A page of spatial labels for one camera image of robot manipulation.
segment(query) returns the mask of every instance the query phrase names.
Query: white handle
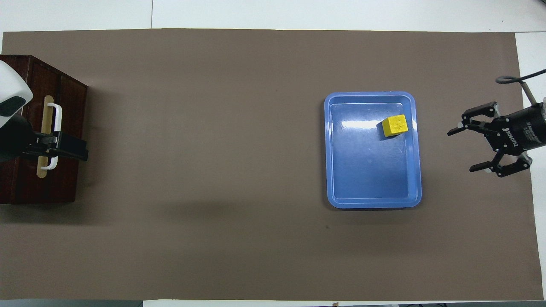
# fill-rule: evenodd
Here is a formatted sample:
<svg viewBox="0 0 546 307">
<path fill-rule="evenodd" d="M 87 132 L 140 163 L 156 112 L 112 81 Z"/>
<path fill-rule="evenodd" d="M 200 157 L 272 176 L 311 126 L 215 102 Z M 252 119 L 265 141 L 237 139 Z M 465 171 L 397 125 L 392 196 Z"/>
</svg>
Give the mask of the white handle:
<svg viewBox="0 0 546 307">
<path fill-rule="evenodd" d="M 56 103 L 48 103 L 48 107 L 52 107 L 55 109 L 55 123 L 53 125 L 53 131 L 61 131 L 61 123 L 63 120 L 63 108 L 61 108 L 61 106 Z M 52 157 L 48 166 L 42 166 L 40 168 L 46 169 L 46 170 L 54 169 L 57 167 L 58 159 L 59 157 Z"/>
</svg>

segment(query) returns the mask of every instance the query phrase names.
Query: wooden cabinet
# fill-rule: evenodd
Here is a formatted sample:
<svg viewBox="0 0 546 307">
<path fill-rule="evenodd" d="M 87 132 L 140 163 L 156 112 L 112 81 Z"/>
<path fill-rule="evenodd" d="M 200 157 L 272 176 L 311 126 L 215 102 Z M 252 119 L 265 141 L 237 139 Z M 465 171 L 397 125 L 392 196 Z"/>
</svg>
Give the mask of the wooden cabinet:
<svg viewBox="0 0 546 307">
<path fill-rule="evenodd" d="M 40 131 L 44 97 L 50 95 L 63 108 L 61 130 L 82 136 L 87 86 L 33 56 L 0 55 L 30 87 L 34 97 L 23 107 L 25 117 Z M 36 175 L 38 158 L 0 163 L 0 203 L 42 204 L 73 202 L 78 178 L 78 160 L 59 157 L 57 167 L 45 178 Z"/>
</svg>

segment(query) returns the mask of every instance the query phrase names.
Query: white table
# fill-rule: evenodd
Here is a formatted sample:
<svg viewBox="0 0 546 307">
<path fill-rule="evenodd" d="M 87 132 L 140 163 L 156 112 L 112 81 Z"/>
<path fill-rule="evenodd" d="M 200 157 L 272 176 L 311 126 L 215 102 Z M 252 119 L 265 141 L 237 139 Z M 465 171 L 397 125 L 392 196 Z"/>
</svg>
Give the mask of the white table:
<svg viewBox="0 0 546 307">
<path fill-rule="evenodd" d="M 145 28 L 516 32 L 521 75 L 546 68 L 546 4 L 540 0 L 0 0 L 0 36 L 9 31 Z M 546 75 L 530 79 L 528 84 L 537 99 L 546 97 Z M 546 293 L 546 189 L 537 189 L 546 184 L 546 147 L 532 150 L 530 156 L 534 159 L 531 178 L 542 284 Z M 178 300 L 148 301 L 145 306 L 332 303 Z M 340 302 L 344 305 L 396 303 Z"/>
</svg>

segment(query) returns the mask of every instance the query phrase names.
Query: blue tray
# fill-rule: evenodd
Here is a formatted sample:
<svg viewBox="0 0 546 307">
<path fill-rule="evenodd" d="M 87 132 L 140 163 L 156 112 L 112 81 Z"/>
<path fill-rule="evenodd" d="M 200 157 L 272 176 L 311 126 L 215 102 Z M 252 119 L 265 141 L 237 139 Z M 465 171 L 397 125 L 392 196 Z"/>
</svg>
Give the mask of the blue tray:
<svg viewBox="0 0 546 307">
<path fill-rule="evenodd" d="M 409 131 L 386 138 L 381 121 Z M 415 99 L 406 92 L 332 93 L 324 101 L 328 200 L 340 209 L 408 208 L 421 201 Z"/>
</svg>

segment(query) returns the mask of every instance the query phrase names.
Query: brown mat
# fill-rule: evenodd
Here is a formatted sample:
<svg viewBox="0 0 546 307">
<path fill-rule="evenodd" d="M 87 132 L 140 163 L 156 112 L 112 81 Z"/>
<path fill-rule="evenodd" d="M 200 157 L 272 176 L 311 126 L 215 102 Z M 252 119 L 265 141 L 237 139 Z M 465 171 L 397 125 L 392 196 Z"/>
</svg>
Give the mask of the brown mat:
<svg viewBox="0 0 546 307">
<path fill-rule="evenodd" d="M 521 108 L 512 33 L 154 29 L 6 33 L 89 85 L 78 201 L 0 211 L 1 297 L 542 299 L 529 172 L 469 173 L 467 108 Z M 323 101 L 417 101 L 423 201 L 326 199 Z"/>
</svg>

